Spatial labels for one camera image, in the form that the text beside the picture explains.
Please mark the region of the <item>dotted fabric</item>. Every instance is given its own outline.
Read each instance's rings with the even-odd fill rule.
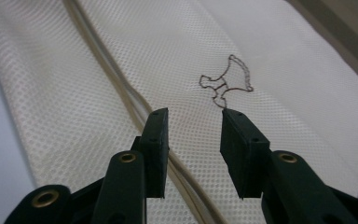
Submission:
[[[265,223],[240,200],[219,153],[221,108],[201,75],[230,54],[253,92],[230,91],[272,150],[302,156],[328,185],[358,194],[358,76],[285,1],[85,1],[130,84],[170,110],[170,147],[229,223]],[[61,1],[0,1],[0,80],[39,185],[80,189],[103,176],[137,133]],[[244,88],[233,64],[230,87]],[[148,200],[149,223],[196,223],[173,183]]]

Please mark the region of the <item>beige cord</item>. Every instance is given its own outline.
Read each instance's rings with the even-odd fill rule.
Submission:
[[[142,111],[137,109],[133,100],[137,101],[139,105],[142,105],[148,114],[153,112],[152,107],[125,78],[100,37],[98,37],[92,28],[81,5],[76,0],[63,0],[63,2],[77,29],[113,83],[132,121],[141,133],[145,126],[147,115],[142,115]],[[169,153],[168,175],[199,223],[227,223],[200,184],[194,179],[172,150],[170,150]]]

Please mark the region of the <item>drawstring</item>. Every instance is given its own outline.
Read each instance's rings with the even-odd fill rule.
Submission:
[[[81,5],[76,0],[63,0],[63,2],[78,31],[82,34],[98,63],[113,83],[134,125],[141,133],[148,115],[153,112],[152,107],[125,78],[112,55],[93,29]],[[200,184],[180,162],[172,149],[168,158],[168,175],[199,223],[227,223]]]

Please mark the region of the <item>black plastic part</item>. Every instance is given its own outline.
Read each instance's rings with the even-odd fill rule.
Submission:
[[[220,153],[240,198],[260,198],[269,140],[241,112],[223,110]]]
[[[69,223],[72,218],[70,204],[71,193],[67,187],[46,185],[25,196],[5,223]]]
[[[289,216],[289,223],[358,223],[332,190],[297,154],[272,152],[268,175]]]
[[[282,224],[289,223],[289,216],[287,216],[281,199],[278,193],[268,181],[264,187],[263,199],[261,201],[264,218],[268,224]]]
[[[72,194],[74,215],[72,224],[88,224],[91,222],[95,203],[103,185],[103,178]]]
[[[168,108],[149,115],[142,137],[135,139],[131,150],[140,151],[145,158],[146,197],[164,198],[169,153]]]
[[[145,165],[142,153],[112,157],[95,205],[92,224],[146,223]]]

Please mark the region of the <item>screw hole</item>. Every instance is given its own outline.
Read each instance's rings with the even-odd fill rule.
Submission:
[[[55,189],[49,189],[38,193],[32,199],[32,206],[36,208],[46,207],[57,201],[60,193]]]
[[[114,213],[108,220],[109,224],[124,224],[126,223],[126,216],[121,213]]]
[[[281,159],[281,161],[285,161],[285,162],[289,162],[289,163],[295,163],[297,162],[297,158],[290,155],[290,154],[286,154],[286,153],[281,153],[279,154],[279,158]]]
[[[327,224],[342,224],[342,221],[338,217],[335,217],[331,214],[324,215],[322,219]]]
[[[124,155],[120,156],[120,160],[122,162],[132,162],[132,161],[135,161],[135,159],[136,159],[136,156],[133,154],[124,154]]]

